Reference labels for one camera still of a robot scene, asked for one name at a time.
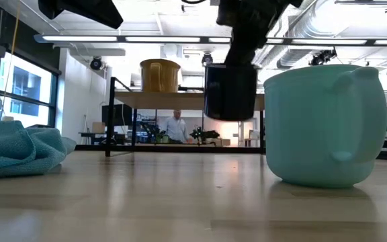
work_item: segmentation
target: monitor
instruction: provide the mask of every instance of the monitor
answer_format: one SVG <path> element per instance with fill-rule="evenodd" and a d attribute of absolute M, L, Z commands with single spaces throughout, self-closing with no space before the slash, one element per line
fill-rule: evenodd
<path fill-rule="evenodd" d="M 101 119 L 108 126 L 109 106 L 102 106 Z M 117 104 L 113 109 L 113 126 L 131 126 L 132 108 L 126 104 Z"/>

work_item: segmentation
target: yellow bucket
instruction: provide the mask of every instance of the yellow bucket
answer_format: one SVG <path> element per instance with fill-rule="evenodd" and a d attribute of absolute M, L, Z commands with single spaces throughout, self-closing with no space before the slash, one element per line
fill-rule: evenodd
<path fill-rule="evenodd" d="M 142 91 L 177 92 L 180 66 L 170 60 L 150 59 L 140 63 Z"/>

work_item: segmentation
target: mint green pitcher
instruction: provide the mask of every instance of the mint green pitcher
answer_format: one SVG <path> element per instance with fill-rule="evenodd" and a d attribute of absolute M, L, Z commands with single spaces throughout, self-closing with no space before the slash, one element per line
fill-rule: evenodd
<path fill-rule="evenodd" d="M 374 167 L 386 135 L 378 70 L 322 65 L 286 71 L 265 88 L 270 170 L 285 182 L 344 188 Z"/>

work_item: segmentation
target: workbench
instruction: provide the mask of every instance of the workbench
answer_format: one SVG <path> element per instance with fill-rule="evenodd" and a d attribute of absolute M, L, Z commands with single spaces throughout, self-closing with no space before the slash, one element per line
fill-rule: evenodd
<path fill-rule="evenodd" d="M 117 99 L 133 109 L 132 138 L 130 147 L 112 146 L 110 139 L 114 134 L 113 118 L 114 113 L 108 112 L 107 124 L 107 144 L 105 146 L 105 155 L 110 156 L 111 151 L 143 151 L 152 149 L 159 152 L 216 152 L 216 153 L 264 153 L 264 141 L 260 139 L 259 148 L 253 147 L 180 147 L 150 145 L 136 146 L 136 126 L 137 110 L 203 110 L 204 111 L 204 94 L 203 93 L 145 93 L 137 91 L 116 91 L 116 82 L 122 84 L 117 78 L 110 79 L 110 100 L 109 109 L 113 110 L 114 100 Z M 264 137 L 263 111 L 265 109 L 264 94 L 257 94 L 255 100 L 255 111 L 260 111 L 259 125 L 260 137 Z"/>

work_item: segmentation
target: camera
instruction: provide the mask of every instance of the camera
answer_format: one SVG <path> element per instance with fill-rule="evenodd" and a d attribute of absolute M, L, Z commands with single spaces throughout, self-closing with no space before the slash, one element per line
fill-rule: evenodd
<path fill-rule="evenodd" d="M 206 65 L 208 65 L 208 64 L 212 64 L 212 63 L 213 63 L 213 57 L 212 57 L 212 54 L 210 54 L 209 52 L 204 53 L 204 56 L 202 57 L 201 63 L 202 63 L 202 65 L 203 65 L 204 67 L 205 67 Z"/>
<path fill-rule="evenodd" d="M 101 60 L 100 56 L 94 56 L 90 67 L 92 70 L 100 71 L 105 68 L 105 63 Z"/>

